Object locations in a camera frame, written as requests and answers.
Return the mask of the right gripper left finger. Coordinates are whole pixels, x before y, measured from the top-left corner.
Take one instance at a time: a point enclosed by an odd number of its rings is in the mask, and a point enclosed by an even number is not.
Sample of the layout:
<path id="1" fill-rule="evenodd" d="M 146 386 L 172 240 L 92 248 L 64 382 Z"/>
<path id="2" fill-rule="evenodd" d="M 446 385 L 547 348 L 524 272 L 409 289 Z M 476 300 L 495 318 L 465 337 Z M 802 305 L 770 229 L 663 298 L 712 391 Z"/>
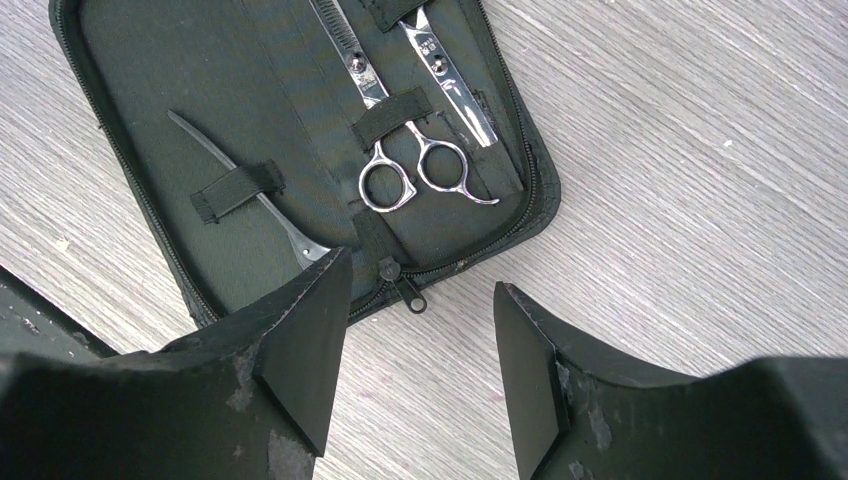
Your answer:
<path id="1" fill-rule="evenodd" d="M 336 248 L 167 344 L 90 362 L 1 357 L 5 479 L 309 479 L 327 446 L 351 302 Z"/>

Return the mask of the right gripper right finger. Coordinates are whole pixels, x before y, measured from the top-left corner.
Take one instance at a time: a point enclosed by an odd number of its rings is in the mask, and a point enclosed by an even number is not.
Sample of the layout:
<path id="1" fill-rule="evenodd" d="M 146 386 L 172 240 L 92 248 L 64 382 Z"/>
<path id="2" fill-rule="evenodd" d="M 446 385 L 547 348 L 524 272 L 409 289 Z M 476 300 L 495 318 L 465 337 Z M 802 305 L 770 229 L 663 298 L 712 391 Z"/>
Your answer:
<path id="1" fill-rule="evenodd" d="M 847 362 L 761 357 L 699 378 L 566 323 L 517 286 L 493 295 L 522 479 L 843 479 Z"/>

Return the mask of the black hair clip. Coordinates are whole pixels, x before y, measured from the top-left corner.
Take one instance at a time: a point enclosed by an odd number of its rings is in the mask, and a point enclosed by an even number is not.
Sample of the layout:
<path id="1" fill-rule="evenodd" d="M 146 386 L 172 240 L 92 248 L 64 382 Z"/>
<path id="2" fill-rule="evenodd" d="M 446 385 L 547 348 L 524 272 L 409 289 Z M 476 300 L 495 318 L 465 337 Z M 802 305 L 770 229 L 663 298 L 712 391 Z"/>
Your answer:
<path id="1" fill-rule="evenodd" d="M 218 224 L 224 216 L 257 200 L 282 225 L 301 268 L 309 267 L 330 251 L 303 233 L 271 200 L 272 194 L 285 189 L 284 177 L 274 161 L 239 165 L 183 116 L 173 110 L 167 116 L 226 169 L 224 175 L 190 195 L 190 203 L 204 223 Z"/>

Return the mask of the black zip tool case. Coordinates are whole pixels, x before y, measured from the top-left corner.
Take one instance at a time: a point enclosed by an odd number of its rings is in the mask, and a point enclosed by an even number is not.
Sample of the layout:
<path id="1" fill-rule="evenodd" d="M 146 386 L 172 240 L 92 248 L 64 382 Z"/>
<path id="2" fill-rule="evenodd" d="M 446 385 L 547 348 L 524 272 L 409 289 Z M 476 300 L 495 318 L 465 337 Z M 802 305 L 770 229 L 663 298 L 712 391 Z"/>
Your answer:
<path id="1" fill-rule="evenodd" d="M 384 86 L 420 88 L 427 137 L 463 148 L 468 189 L 495 205 L 429 188 L 418 143 L 402 126 L 382 139 L 417 194 L 377 213 L 362 201 L 372 153 L 353 126 L 362 98 L 316 17 L 313 1 L 52 1 L 50 24 L 199 327 L 253 303 L 301 268 L 282 225 L 257 200 L 204 223 L 190 195 L 225 167 L 176 125 L 187 119 L 237 164 L 272 160 L 285 189 L 271 200 L 303 233 L 353 257 L 350 320 L 396 302 L 426 309 L 423 290 L 540 233 L 555 217 L 555 165 L 506 66 L 478 1 L 337 1 Z M 424 5 L 429 22 L 499 141 L 483 148 L 419 59 L 400 20 Z M 448 149 L 432 150 L 427 175 L 461 175 Z M 402 184 L 371 171 L 383 206 Z"/>

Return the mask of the silver scissors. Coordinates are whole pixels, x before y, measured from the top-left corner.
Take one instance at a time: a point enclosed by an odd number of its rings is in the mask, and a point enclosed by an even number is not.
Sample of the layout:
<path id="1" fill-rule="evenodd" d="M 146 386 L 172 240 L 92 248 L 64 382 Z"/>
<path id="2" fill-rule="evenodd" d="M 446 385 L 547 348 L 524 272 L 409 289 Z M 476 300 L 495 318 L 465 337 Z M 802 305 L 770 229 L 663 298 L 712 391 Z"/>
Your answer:
<path id="1" fill-rule="evenodd" d="M 416 120 L 427 116 L 431 111 L 426 94 L 418 87 L 396 94 L 390 93 L 363 49 L 340 3 L 313 1 L 311 6 L 366 107 L 366 113 L 353 126 L 354 133 L 363 142 L 364 148 L 372 153 L 358 178 L 359 194 L 365 205 L 377 213 L 389 213 L 403 207 L 417 194 L 410 176 L 399 163 L 386 155 L 382 146 L 382 139 L 402 126 L 409 130 L 418 143 L 417 173 L 429 188 L 442 193 L 461 194 L 481 205 L 497 204 L 497 199 L 479 198 L 468 189 L 470 162 L 463 148 L 449 141 L 429 138 L 417 128 Z M 461 175 L 450 186 L 438 184 L 427 175 L 427 157 L 435 149 L 448 149 L 459 160 Z M 386 206 L 374 202 L 367 192 L 371 171 L 383 167 L 394 170 L 402 184 L 398 199 Z"/>
<path id="2" fill-rule="evenodd" d="M 400 20 L 398 24 L 473 138 L 483 148 L 495 145 L 499 138 L 494 128 L 435 34 L 425 6 L 417 7 L 413 23 Z"/>

